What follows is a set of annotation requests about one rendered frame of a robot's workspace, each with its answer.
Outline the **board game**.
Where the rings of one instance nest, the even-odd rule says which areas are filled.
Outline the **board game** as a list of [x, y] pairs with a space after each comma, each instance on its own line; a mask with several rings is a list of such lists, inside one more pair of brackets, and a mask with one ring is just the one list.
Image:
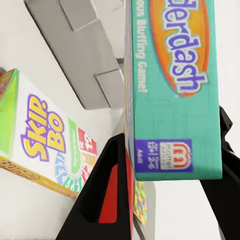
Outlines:
[[0, 72], [0, 168], [76, 200], [99, 145], [17, 68]]
[[222, 179], [215, 0], [124, 1], [124, 139], [135, 179]]

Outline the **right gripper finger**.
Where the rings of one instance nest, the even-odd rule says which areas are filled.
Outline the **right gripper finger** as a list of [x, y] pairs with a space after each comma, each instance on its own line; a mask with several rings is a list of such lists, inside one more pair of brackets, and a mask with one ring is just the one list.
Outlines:
[[221, 129], [228, 131], [230, 128], [232, 128], [233, 122], [221, 106], [219, 106], [219, 118]]

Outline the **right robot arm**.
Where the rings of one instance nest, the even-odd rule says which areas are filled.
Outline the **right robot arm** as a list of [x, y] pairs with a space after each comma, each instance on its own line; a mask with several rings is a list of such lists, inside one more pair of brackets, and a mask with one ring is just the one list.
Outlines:
[[[233, 122], [221, 106], [219, 106], [219, 118], [220, 118], [221, 146], [223, 148], [225, 148], [226, 150], [234, 153], [234, 151], [231, 149], [229, 141], [226, 141], [226, 138], [225, 138], [225, 136], [227, 135], [229, 130], [232, 128]], [[219, 230], [220, 239], [221, 240], [226, 240], [220, 226], [218, 227], [218, 230]]]

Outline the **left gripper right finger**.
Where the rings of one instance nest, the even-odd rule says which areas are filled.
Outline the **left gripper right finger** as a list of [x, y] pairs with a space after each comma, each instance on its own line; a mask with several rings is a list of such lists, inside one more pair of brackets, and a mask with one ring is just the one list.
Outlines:
[[222, 179], [200, 180], [225, 240], [240, 240], [240, 158], [221, 146]]

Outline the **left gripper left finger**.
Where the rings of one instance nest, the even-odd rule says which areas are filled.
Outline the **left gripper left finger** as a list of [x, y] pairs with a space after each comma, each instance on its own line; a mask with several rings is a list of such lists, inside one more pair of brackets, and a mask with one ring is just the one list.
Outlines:
[[[106, 143], [55, 240], [131, 240], [125, 134]], [[117, 165], [117, 217], [99, 223], [110, 176]]]

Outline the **jigsaw puzzle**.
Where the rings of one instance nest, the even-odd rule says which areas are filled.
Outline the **jigsaw puzzle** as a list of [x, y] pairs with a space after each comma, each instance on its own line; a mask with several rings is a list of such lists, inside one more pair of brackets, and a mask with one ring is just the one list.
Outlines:
[[137, 181], [135, 176], [133, 176], [133, 212], [147, 226], [147, 196], [143, 191], [144, 188], [145, 184], [142, 181]]

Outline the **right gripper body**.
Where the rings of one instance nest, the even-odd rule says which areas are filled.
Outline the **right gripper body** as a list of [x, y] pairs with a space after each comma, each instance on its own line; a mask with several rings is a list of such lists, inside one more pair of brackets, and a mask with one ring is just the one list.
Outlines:
[[[231, 128], [230, 128], [230, 129], [231, 129]], [[230, 129], [229, 129], [229, 130], [230, 130]], [[225, 144], [225, 136], [227, 135], [227, 133], [229, 132], [229, 130], [226, 131], [226, 130], [220, 128], [220, 139], [221, 139], [221, 146], [222, 146], [222, 147], [223, 147], [223, 144]]]

